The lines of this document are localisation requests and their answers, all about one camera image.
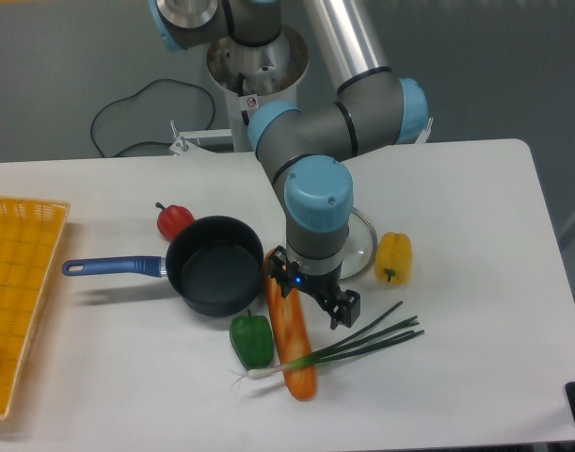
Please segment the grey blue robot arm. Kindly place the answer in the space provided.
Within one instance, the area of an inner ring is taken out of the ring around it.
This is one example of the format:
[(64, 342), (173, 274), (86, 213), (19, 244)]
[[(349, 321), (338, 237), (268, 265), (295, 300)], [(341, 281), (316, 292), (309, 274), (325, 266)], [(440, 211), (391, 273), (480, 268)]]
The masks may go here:
[(429, 122), (418, 83), (398, 78), (360, 1), (309, 1), (305, 10), (336, 101), (299, 110), (295, 88), (309, 66), (306, 42), (281, 19), (277, 1), (152, 1), (165, 45), (208, 48), (209, 74), (226, 95), (233, 142), (261, 163), (286, 218), (286, 245), (269, 274), (351, 326), (359, 294), (339, 279), (354, 204), (345, 161), (409, 143)]

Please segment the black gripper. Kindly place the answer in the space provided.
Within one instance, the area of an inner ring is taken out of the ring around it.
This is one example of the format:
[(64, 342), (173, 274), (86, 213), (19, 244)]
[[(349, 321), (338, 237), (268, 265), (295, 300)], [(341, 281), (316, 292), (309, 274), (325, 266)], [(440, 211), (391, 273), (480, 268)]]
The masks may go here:
[(294, 289), (314, 298), (330, 317), (330, 328), (352, 327), (360, 315), (360, 295), (339, 286), (342, 262), (302, 258), (289, 260), (287, 249), (276, 247), (267, 256), (266, 273), (280, 287), (284, 297)]

